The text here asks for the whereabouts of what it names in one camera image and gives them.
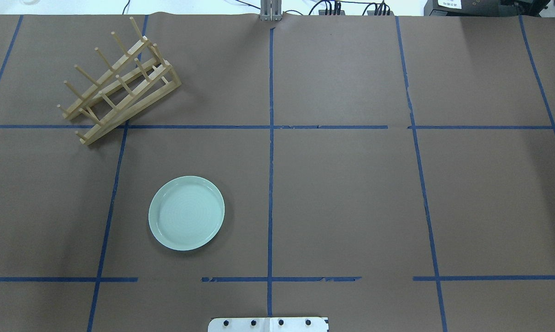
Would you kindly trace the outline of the light green plate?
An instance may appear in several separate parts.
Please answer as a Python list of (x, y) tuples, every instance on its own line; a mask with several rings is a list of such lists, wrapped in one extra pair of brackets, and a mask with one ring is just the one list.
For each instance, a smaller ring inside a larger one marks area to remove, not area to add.
[(166, 248), (189, 251), (210, 242), (225, 217), (220, 190), (208, 179), (182, 176), (164, 184), (151, 200), (148, 224)]

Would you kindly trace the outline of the aluminium frame post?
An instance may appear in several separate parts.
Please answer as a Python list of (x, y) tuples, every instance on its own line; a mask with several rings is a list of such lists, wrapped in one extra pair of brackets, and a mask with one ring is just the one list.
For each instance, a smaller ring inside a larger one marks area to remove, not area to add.
[(281, 21), (283, 18), (282, 2), (282, 0), (261, 0), (260, 20)]

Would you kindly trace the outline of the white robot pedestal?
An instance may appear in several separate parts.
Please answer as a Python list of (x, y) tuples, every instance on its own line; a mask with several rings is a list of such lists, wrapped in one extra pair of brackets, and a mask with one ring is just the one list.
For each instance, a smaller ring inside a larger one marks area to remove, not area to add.
[(208, 332), (328, 332), (323, 317), (238, 317), (216, 318), (208, 324)]

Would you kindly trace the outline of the black box device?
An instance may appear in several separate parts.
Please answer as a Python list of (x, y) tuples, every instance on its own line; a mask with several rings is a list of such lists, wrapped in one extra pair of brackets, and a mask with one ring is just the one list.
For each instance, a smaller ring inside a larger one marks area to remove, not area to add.
[(423, 15), (440, 17), (538, 17), (549, 0), (428, 0)]

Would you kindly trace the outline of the wooden dish rack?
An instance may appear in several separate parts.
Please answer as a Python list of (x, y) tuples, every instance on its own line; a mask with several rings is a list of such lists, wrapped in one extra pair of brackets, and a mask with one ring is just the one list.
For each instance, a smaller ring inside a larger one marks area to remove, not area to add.
[(98, 47), (94, 49), (107, 66), (100, 78), (92, 78), (86, 70), (74, 65), (90, 86), (79, 92), (71, 82), (63, 82), (77, 97), (68, 107), (57, 105), (63, 118), (73, 121), (82, 115), (93, 123), (84, 134), (75, 133), (83, 145), (91, 145), (182, 85), (176, 69), (161, 54), (158, 44), (147, 38), (134, 17), (129, 19), (138, 40), (125, 47), (118, 34), (111, 32), (122, 51), (117, 61), (110, 63)]

